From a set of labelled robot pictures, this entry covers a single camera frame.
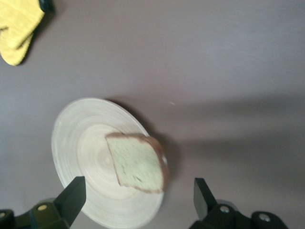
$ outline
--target bread crust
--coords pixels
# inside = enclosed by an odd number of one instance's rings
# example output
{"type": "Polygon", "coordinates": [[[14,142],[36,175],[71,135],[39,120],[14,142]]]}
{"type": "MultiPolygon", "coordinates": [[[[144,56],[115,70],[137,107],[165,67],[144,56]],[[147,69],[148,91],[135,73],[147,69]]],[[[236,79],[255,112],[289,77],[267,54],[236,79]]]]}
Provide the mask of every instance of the bread crust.
{"type": "MultiPolygon", "coordinates": [[[[159,159],[159,165],[161,167],[161,171],[162,171],[162,174],[163,174],[163,187],[162,187],[162,189],[156,190],[156,191],[142,190],[142,189],[140,189],[138,187],[133,187],[133,188],[138,189],[138,190],[140,190],[142,192],[146,192],[146,193],[152,193],[152,192],[153,193],[161,193],[161,192],[165,191],[165,189],[167,188],[168,183],[169,183],[170,174],[169,174],[169,169],[168,169],[167,162],[166,162],[165,150],[161,146],[161,144],[158,142],[157,139],[155,139],[154,137],[151,137],[151,136],[146,136],[146,135],[141,134],[141,133],[123,134],[123,133],[113,132],[113,133],[107,134],[105,136],[106,139],[109,138],[109,137],[115,137],[115,138],[136,138],[140,142],[143,141],[143,142],[146,142],[146,143],[150,144],[151,147],[154,149],[154,151],[155,151],[155,153],[156,153],[156,155],[157,155],[157,157],[159,159]]],[[[119,176],[118,176],[118,174],[116,172],[117,170],[116,170],[115,166],[114,166],[114,170],[115,170],[116,176],[118,178],[119,184],[126,186],[125,184],[122,184],[120,182],[120,179],[119,179],[119,176]]]]}

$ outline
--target gray table surface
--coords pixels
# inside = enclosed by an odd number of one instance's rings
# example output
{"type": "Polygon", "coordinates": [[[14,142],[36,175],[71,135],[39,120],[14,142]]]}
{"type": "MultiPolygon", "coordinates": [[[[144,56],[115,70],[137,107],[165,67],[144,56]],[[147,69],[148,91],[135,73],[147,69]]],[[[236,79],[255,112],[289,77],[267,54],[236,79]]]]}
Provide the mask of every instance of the gray table surface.
{"type": "MultiPolygon", "coordinates": [[[[54,0],[26,61],[0,59],[0,208],[21,214],[63,187],[59,112],[123,105],[167,150],[172,179],[145,229],[197,219],[193,179],[246,216],[305,226],[304,0],[54,0]]],[[[103,227],[80,213],[72,229],[103,227]]]]}

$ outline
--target round plate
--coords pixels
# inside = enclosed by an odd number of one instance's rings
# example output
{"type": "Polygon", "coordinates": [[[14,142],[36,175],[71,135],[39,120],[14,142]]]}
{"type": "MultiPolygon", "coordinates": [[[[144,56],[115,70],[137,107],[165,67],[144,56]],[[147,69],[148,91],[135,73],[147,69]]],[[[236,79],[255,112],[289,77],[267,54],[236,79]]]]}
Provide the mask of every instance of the round plate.
{"type": "Polygon", "coordinates": [[[143,126],[120,106],[101,99],[72,102],[56,119],[52,134],[54,164],[64,187],[85,176],[86,203],[82,211],[111,229],[135,229],[154,218],[163,199],[118,184],[105,135],[143,133],[143,126]]]}

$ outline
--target metal bolt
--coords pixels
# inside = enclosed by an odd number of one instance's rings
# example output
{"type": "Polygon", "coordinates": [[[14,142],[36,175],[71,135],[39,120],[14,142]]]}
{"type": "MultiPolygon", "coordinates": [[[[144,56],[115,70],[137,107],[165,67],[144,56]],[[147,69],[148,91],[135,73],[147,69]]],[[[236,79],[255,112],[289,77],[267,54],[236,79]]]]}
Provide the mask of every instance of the metal bolt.
{"type": "Polygon", "coordinates": [[[259,217],[262,221],[270,222],[270,217],[267,216],[266,214],[261,213],[261,214],[259,214],[258,217],[259,217]]]}
{"type": "Polygon", "coordinates": [[[42,210],[45,210],[48,206],[46,204],[43,204],[43,205],[40,205],[37,210],[38,211],[42,211],[42,210]]]}
{"type": "Polygon", "coordinates": [[[224,205],[220,207],[220,210],[221,210],[223,213],[229,213],[229,212],[230,212],[229,208],[228,208],[227,206],[224,206],[224,205]]]}

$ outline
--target bread slice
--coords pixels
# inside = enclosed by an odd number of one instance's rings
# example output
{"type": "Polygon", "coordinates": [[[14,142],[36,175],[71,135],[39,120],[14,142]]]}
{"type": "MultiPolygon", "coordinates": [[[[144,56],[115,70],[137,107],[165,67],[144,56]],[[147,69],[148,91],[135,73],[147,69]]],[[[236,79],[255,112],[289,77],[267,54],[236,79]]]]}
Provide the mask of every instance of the bread slice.
{"type": "Polygon", "coordinates": [[[121,186],[146,193],[161,193],[169,170],[163,147],[143,134],[111,133],[106,136],[114,169],[121,186]]]}

